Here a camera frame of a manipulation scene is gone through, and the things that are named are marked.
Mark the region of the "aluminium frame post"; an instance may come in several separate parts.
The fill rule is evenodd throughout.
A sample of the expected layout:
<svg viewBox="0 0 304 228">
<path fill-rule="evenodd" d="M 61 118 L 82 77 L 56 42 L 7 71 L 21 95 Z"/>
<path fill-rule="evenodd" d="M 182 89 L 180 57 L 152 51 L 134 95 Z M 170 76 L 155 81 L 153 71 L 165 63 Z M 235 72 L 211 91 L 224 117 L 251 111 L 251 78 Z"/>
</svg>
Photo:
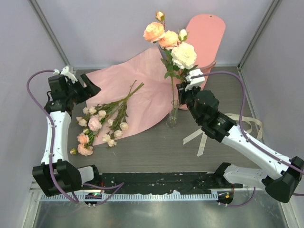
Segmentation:
<svg viewBox="0 0 304 228">
<path fill-rule="evenodd" d="M 69 67 L 71 71 L 73 71 L 73 67 L 70 65 L 70 61 L 68 60 L 66 54 L 63 51 L 63 48 L 61 47 L 53 29 L 51 28 L 47 17 L 45 16 L 42 8 L 40 7 L 37 0 L 28 0 L 28 3 L 30 4 L 31 8 L 33 9 L 34 13 L 36 14 L 39 22 L 41 23 L 43 29 L 45 30 L 47 36 L 49 37 L 51 43 L 53 44 L 55 50 L 59 54 L 60 58 L 63 60 L 63 62 Z"/>
<path fill-rule="evenodd" d="M 237 66 L 237 68 L 239 70 L 245 64 L 246 60 L 248 59 L 249 55 L 251 54 L 251 52 L 252 52 L 253 48 L 255 47 L 256 43 L 258 42 L 259 38 L 262 36 L 263 32 L 265 31 L 266 27 L 268 26 L 269 22 L 271 21 L 272 17 L 274 16 L 275 12 L 277 11 L 281 2 L 282 2 L 282 0 L 271 1 L 270 6 L 268 7 L 265 15 L 263 16 L 259 26 L 257 27 L 256 32 L 254 33 L 246 51 L 244 52 L 238 66 Z"/>
</svg>

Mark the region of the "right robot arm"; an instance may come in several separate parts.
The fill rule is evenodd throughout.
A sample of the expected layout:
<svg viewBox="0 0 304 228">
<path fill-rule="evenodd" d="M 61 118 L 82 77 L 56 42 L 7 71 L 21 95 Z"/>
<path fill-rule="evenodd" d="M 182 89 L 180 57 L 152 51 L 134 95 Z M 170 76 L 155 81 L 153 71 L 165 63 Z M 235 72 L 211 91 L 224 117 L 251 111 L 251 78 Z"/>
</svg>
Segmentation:
<svg viewBox="0 0 304 228">
<path fill-rule="evenodd" d="M 264 189 L 269 196 L 288 203 L 304 173 L 303 159 L 282 155 L 246 133 L 232 118 L 218 111 L 214 94 L 187 83 L 177 84 L 179 102 L 186 105 L 194 121 L 211 139 L 229 146 L 249 158 L 259 169 L 227 163 L 214 176 L 217 186 L 243 184 Z"/>
</svg>

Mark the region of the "clear glass vase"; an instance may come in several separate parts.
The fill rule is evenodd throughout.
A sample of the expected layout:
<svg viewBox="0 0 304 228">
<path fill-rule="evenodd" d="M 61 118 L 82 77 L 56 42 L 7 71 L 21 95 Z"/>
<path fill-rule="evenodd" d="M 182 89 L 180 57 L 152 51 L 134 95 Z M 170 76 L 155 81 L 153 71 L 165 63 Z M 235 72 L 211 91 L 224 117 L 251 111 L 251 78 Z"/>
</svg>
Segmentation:
<svg viewBox="0 0 304 228">
<path fill-rule="evenodd" d="M 168 117 L 166 119 L 166 125 L 169 128 L 174 128 L 178 124 L 178 108 L 179 108 L 179 101 L 178 100 L 172 100 L 172 110 L 169 112 Z"/>
</svg>

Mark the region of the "fallen small rosebud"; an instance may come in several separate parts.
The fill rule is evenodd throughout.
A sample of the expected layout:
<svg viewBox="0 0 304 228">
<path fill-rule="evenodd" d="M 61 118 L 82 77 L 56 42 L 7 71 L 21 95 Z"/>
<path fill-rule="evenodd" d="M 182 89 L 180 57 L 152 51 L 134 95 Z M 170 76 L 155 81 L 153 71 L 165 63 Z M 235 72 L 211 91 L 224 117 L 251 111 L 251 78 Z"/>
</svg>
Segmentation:
<svg viewBox="0 0 304 228">
<path fill-rule="evenodd" d="M 75 148 L 71 149 L 70 154 L 77 154 L 77 150 Z"/>
</svg>

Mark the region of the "pink three-tier shelf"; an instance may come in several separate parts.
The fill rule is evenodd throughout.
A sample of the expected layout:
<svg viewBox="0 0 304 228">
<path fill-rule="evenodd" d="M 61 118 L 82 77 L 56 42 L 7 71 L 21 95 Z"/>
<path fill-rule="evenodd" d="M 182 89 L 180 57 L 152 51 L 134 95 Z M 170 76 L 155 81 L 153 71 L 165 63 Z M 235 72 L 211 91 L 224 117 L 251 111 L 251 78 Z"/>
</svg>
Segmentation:
<svg viewBox="0 0 304 228">
<path fill-rule="evenodd" d="M 225 28 L 225 22 L 212 14 L 199 14 L 186 26 L 188 32 L 186 42 L 194 46 L 197 53 L 195 64 L 204 74 L 209 73 L 216 65 L 216 55 Z"/>
</svg>

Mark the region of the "peach rose flower stem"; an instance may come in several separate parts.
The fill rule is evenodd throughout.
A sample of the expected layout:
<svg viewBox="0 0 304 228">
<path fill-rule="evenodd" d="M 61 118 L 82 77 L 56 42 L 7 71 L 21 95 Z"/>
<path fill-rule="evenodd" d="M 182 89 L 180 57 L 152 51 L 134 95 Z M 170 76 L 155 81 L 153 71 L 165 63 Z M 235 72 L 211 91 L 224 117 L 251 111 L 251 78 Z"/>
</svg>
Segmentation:
<svg viewBox="0 0 304 228">
<path fill-rule="evenodd" d="M 99 132 L 91 131 L 88 128 L 85 128 L 78 136 L 78 146 L 77 151 L 83 156 L 90 156 L 93 154 L 93 142 L 98 136 Z"/>
</svg>

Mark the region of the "aluminium frame post left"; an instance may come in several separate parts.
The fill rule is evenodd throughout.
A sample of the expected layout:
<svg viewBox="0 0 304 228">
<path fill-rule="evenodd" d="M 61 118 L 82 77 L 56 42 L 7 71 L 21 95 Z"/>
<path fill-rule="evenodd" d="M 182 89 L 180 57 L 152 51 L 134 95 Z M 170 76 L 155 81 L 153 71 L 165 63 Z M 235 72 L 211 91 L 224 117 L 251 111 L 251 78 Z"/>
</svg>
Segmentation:
<svg viewBox="0 0 304 228">
<path fill-rule="evenodd" d="M 66 54 L 63 51 L 63 48 L 61 47 L 53 29 L 51 28 L 47 17 L 45 16 L 42 8 L 40 7 L 37 0 L 28 0 L 28 3 L 30 4 L 31 8 L 33 9 L 34 13 L 36 14 L 39 22 L 41 23 L 43 29 L 45 30 L 47 36 L 49 37 L 51 43 L 53 44 L 55 50 L 59 54 L 60 58 L 63 60 L 63 62 L 69 67 L 71 71 L 73 71 L 73 67 L 70 65 L 70 61 L 68 60 Z"/>
</svg>

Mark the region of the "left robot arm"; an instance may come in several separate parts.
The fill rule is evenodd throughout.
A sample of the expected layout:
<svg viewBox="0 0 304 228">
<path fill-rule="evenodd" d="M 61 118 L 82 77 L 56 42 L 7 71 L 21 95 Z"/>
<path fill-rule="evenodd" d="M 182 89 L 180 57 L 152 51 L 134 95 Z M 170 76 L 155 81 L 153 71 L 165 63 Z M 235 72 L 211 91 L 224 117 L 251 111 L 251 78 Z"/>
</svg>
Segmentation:
<svg viewBox="0 0 304 228">
<path fill-rule="evenodd" d="M 68 160 L 67 140 L 75 105 L 97 95 L 100 88 L 85 74 L 80 83 L 74 76 L 60 72 L 48 78 L 50 90 L 47 103 L 39 105 L 47 116 L 47 140 L 41 164 L 32 169 L 32 174 L 48 197 L 63 194 L 70 198 L 85 184 L 95 190 L 101 184 L 101 177 L 95 165 L 76 168 Z"/>
</svg>

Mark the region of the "pink small rose spray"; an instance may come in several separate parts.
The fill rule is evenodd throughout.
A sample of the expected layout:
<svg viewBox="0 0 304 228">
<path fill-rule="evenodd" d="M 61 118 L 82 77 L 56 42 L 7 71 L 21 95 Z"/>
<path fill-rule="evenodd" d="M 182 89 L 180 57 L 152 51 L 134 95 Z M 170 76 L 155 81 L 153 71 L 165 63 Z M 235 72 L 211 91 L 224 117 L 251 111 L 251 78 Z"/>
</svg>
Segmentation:
<svg viewBox="0 0 304 228">
<path fill-rule="evenodd" d="M 82 127 L 89 127 L 89 121 L 92 118 L 95 118 L 99 121 L 97 127 L 89 127 L 91 131 L 97 132 L 101 129 L 99 125 L 103 125 L 107 123 L 106 111 L 102 110 L 102 104 L 98 104 L 97 106 L 92 106 L 90 108 L 85 107 L 83 109 L 84 116 L 76 117 L 78 124 Z"/>
</svg>

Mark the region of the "white peony flower stem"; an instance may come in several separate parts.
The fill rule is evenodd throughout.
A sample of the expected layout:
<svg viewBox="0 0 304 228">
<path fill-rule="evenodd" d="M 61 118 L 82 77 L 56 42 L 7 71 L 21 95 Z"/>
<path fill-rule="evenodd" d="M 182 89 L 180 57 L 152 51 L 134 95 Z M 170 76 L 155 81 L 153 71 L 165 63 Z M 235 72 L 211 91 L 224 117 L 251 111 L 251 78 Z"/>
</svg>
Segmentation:
<svg viewBox="0 0 304 228">
<path fill-rule="evenodd" d="M 194 50 L 194 46 L 187 43 L 188 32 L 186 29 L 182 29 L 177 34 L 174 31 L 167 31 L 168 35 L 166 49 L 169 50 L 171 55 L 170 66 L 173 67 L 171 72 L 171 87 L 172 87 L 172 103 L 178 104 L 178 95 L 176 94 L 176 84 L 174 78 L 179 82 L 186 81 L 186 75 L 197 67 L 195 65 L 197 54 Z"/>
</svg>

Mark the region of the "aluminium frame post right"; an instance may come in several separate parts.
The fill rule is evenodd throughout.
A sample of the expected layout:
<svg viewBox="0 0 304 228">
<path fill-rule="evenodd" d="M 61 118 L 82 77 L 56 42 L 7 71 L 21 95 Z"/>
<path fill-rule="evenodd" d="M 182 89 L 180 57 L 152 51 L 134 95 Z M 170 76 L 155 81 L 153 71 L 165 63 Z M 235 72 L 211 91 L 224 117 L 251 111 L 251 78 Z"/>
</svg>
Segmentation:
<svg viewBox="0 0 304 228">
<path fill-rule="evenodd" d="M 262 36 L 263 32 L 265 31 L 266 27 L 268 26 L 269 22 L 271 21 L 272 17 L 274 16 L 275 12 L 277 11 L 281 2 L 282 2 L 282 0 L 271 1 L 270 6 L 268 7 L 265 15 L 263 16 L 259 26 L 257 27 L 256 32 L 254 33 L 246 51 L 244 52 L 238 66 L 237 66 L 237 68 L 239 70 L 245 64 L 246 60 L 248 59 L 249 55 L 251 54 L 251 52 L 252 52 L 253 48 L 255 47 L 256 43 L 258 42 L 259 38 Z"/>
</svg>

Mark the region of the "purple pink wrapping paper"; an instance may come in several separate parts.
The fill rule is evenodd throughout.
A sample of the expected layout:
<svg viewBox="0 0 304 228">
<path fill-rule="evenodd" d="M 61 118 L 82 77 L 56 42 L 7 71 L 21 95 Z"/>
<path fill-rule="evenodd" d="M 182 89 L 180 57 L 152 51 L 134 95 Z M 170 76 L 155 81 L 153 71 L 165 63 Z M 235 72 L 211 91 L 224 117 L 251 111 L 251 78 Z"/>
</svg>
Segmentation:
<svg viewBox="0 0 304 228">
<path fill-rule="evenodd" d="M 157 46 L 145 50 L 132 59 L 105 69 L 88 73 L 88 78 L 101 91 L 86 102 L 87 107 L 107 104 L 125 98 L 140 83 L 144 85 L 127 102 L 129 128 L 122 137 L 141 133 L 160 122 L 172 110 L 172 100 L 178 96 Z"/>
</svg>

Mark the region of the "single green flower stem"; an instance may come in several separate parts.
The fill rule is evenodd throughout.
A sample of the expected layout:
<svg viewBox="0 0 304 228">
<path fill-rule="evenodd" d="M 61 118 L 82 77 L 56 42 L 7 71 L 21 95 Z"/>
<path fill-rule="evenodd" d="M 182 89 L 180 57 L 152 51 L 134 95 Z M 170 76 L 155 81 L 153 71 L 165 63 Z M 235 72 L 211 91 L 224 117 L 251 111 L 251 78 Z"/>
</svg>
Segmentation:
<svg viewBox="0 0 304 228">
<path fill-rule="evenodd" d="M 165 14 L 162 11 L 158 11 L 155 14 L 157 22 L 152 22 L 144 30 L 143 37 L 146 41 L 150 43 L 156 43 L 159 45 L 165 53 L 165 57 L 161 59 L 161 62 L 165 65 L 167 72 L 164 78 L 170 78 L 171 80 L 171 90 L 172 90 L 172 100 L 175 99 L 174 95 L 174 80 L 173 78 L 177 76 L 176 67 L 173 66 L 173 60 L 171 51 L 174 47 L 177 47 L 180 43 L 178 34 L 174 31 L 165 31 Z"/>
</svg>

